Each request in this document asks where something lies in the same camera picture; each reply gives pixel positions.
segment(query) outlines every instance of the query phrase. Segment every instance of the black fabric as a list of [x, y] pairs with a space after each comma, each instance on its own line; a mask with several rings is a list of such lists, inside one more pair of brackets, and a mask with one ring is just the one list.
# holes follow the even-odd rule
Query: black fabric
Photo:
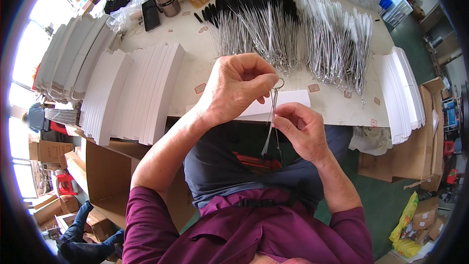
[[104, 12], [106, 14], [111, 14], [113, 11], [119, 10], [121, 7], [124, 7], [129, 3], [130, 0], [106, 0], [106, 5], [104, 6]]

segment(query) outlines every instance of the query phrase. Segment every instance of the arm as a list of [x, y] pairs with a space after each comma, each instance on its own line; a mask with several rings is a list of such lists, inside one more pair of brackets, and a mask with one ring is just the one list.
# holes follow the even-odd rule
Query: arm
[[361, 207], [360, 197], [327, 146], [322, 116], [300, 103], [277, 107], [274, 126], [318, 169], [331, 214]]
[[238, 117], [254, 100], [264, 103], [277, 81], [273, 67], [255, 53], [220, 57], [199, 102], [144, 156], [130, 188], [147, 187], [166, 200], [166, 191], [197, 140]]

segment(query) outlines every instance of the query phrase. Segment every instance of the blue jeans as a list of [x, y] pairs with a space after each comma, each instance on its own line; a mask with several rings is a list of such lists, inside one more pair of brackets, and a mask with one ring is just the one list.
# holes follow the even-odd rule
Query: blue jeans
[[[194, 206], [205, 207], [214, 196], [228, 196], [243, 190], [276, 187], [292, 192], [299, 181], [298, 200], [316, 210], [324, 199], [323, 185], [313, 163], [302, 158], [271, 173], [256, 174], [246, 168], [228, 148], [226, 126], [205, 133], [184, 160], [186, 182], [194, 197]], [[352, 139], [351, 126], [325, 126], [327, 145], [340, 163]]]
[[83, 240], [86, 218], [92, 209], [93, 206], [86, 201], [78, 210], [73, 224], [57, 240], [59, 253], [70, 263], [101, 263], [114, 253], [114, 244], [124, 243], [122, 229], [100, 244], [88, 244]]

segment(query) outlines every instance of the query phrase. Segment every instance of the blue shirt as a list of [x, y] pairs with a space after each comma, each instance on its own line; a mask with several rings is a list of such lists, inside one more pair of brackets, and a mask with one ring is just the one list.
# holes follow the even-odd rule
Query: blue shirt
[[44, 109], [41, 108], [41, 103], [35, 103], [28, 111], [28, 121], [30, 130], [39, 132], [44, 129]]

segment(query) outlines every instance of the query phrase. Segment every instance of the green floor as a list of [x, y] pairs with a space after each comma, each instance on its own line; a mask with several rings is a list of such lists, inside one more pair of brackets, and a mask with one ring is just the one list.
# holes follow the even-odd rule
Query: green floor
[[[390, 30], [390, 34], [394, 44], [402, 47], [406, 52], [419, 85], [436, 77], [422, 39], [424, 33], [413, 17], [407, 17], [396, 29]], [[259, 155], [265, 142], [267, 127], [241, 122], [237, 124], [240, 142], [232, 144], [232, 150], [244, 155]], [[280, 148], [286, 164], [295, 159], [296, 153], [290, 144], [283, 143]], [[360, 194], [365, 210], [366, 224], [372, 235], [373, 256], [377, 260], [391, 249], [389, 234], [397, 225], [410, 195], [417, 188], [403, 190], [403, 186], [414, 182], [412, 179], [404, 179], [390, 184], [382, 180], [360, 176], [357, 174], [357, 165], [358, 151], [349, 150], [341, 166]], [[199, 216], [200, 214], [196, 213], [183, 231], [195, 223]], [[315, 218], [326, 224], [329, 223], [331, 216], [324, 200], [320, 202]]]

